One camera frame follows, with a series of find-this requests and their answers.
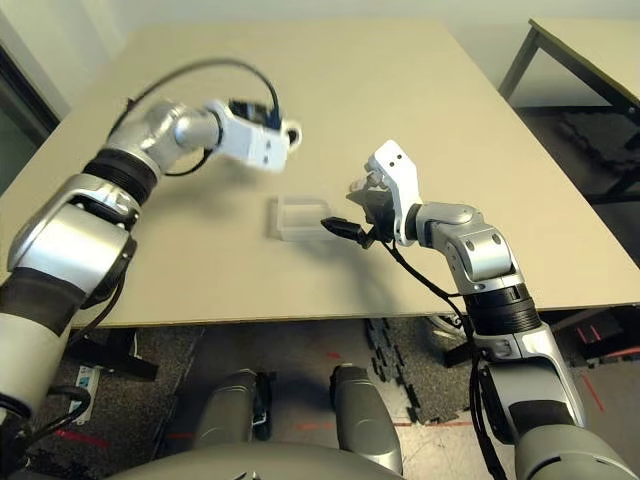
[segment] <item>transparent container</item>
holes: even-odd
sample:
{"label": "transparent container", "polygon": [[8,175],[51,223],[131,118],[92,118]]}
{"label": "transparent container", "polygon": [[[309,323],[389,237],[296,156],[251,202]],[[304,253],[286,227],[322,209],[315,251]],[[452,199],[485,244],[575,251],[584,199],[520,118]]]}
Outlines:
{"label": "transparent container", "polygon": [[309,242],[335,240],[336,236],[320,224],[331,216],[329,204],[310,196],[281,195],[278,197],[276,227],[282,240]]}

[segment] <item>robotic arm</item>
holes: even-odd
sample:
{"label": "robotic arm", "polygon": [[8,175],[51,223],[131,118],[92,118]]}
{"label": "robotic arm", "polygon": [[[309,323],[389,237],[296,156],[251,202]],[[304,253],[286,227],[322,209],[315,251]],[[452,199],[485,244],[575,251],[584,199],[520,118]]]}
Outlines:
{"label": "robotic arm", "polygon": [[284,168],[300,131],[287,122],[267,126],[250,115],[258,107],[157,104],[116,129],[16,235],[11,275],[0,287],[2,473],[23,460],[26,421],[47,395],[73,315],[109,298],[122,281],[136,251],[131,231],[163,174],[198,149],[262,170]]}
{"label": "robotic arm", "polygon": [[335,217],[323,224],[364,248],[418,241],[445,256],[472,323],[486,414],[496,438],[516,445],[518,478],[637,478],[584,428],[576,387],[504,236],[473,207],[423,203],[414,163],[391,140],[365,170],[348,198],[371,231]]}

